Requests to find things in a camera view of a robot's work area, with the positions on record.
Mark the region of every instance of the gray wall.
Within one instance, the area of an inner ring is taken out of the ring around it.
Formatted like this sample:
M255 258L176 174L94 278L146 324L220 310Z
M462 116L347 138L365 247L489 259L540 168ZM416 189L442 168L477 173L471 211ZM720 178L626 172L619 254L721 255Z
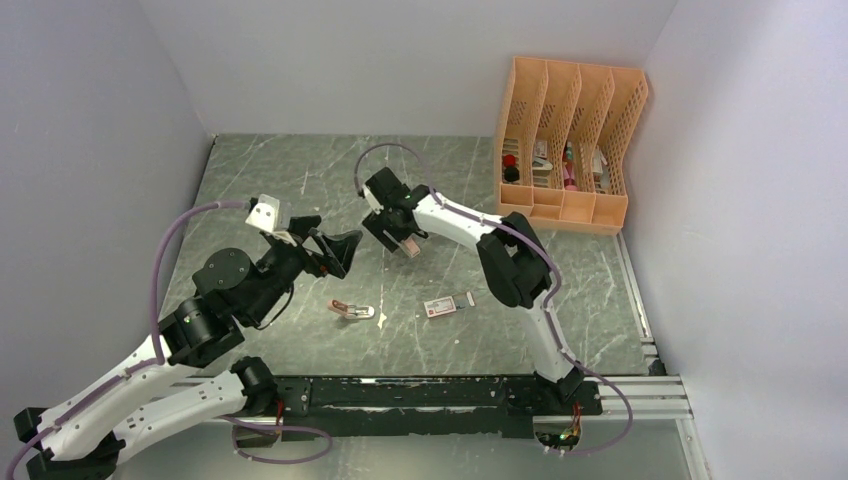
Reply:
M681 0L626 238L716 480L848 478L848 10Z
M210 137L134 0L0 0L0 464L12 416L146 333L151 259Z
M676 0L142 0L215 133L491 135L512 55L648 57Z

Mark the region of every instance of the wooden organizer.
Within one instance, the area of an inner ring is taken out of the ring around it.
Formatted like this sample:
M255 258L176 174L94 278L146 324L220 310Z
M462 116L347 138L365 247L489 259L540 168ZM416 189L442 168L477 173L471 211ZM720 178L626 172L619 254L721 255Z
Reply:
M615 235L624 225L622 164L648 98L641 70L513 58L495 133L497 213L521 212L536 227ZM536 140L547 141L552 169L532 169ZM565 190L562 155L571 142L578 191ZM607 159L610 185L596 189L592 156ZM502 158L512 154L521 178L504 183Z

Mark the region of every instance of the table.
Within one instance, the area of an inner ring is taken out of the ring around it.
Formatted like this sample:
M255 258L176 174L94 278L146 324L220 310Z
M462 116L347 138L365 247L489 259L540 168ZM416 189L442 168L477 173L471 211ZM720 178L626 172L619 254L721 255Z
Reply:
M361 228L368 205L355 194L353 164L365 148L385 141L422 152L434 183L449 199L493 212L492 139L486 137L221 135L196 204L265 193L290 202L294 215L320 214L319 228L328 234ZM410 186L425 181L421 166L399 148L373 152L364 162L363 180L383 166ZM244 224L245 216L243 211L212 211L189 223L163 314L193 294L191 275L215 251L237 247L254 260L264 253L267 244ZM577 357L605 374L647 373L615 239L538 234L563 274L554 305ZM302 274L287 312L267 330L245 330L246 341L204 373L220 373L244 355L262 357L278 375L532 372L520 325L523 314L489 293L476 253L436 236L419 245L421 254L409 259L399 251L387 252L365 232L345 280ZM426 317L424 301L465 291L472 292L476 307ZM327 310L331 298L374 306L377 315L342 320Z

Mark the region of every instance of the marble surface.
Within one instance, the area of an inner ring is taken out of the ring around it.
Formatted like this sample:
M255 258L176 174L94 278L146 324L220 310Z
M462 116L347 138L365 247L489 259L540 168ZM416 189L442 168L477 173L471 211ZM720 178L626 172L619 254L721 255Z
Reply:
M353 164L368 146L398 140L423 152L434 183L449 199L494 211L492 140L486 137L222 135L196 203L265 193L290 202L294 215L320 214L325 233L361 228L368 206L354 192ZM363 180L385 165L410 186L425 180L422 167L399 148L373 152L364 162ZM190 222L163 312L192 295L191 275L215 251L237 247L254 260L261 256L267 244L244 219L243 211L213 211ZM554 304L578 358L601 373L645 374L614 239L538 233L563 273ZM436 236L419 245L422 253L415 259L390 254L366 231L345 280L302 274L287 312L267 330L246 330L246 341L205 373L223 371L248 354L262 357L280 375L532 372L522 313L488 292L476 253ZM426 318L424 301L465 291L473 293L475 308ZM331 298L371 305L377 315L342 320L327 310Z

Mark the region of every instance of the black wire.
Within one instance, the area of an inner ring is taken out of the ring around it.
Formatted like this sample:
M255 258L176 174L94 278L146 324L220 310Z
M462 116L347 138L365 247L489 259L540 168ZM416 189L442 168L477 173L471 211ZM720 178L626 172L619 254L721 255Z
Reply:
M280 314L282 314L283 312L285 312L285 311L286 311L286 309L289 307L289 304L291 303L291 299L292 299L292 297L294 297L294 284L293 284L293 283L292 283L291 288L289 289L289 299L288 299L288 300L286 300L286 304L285 304L285 305L283 305L283 308L281 308L281 309L280 309L280 311L279 311L279 312L277 312L277 314L276 314L276 315L274 315L274 318L272 318L270 322L266 323L264 326L256 327L256 329L257 329L257 330L265 330L266 328L270 327L270 326L271 326L271 324L272 324L272 323L274 323L274 320L276 320L276 319L277 319L277 317L279 317L279 316L280 316Z

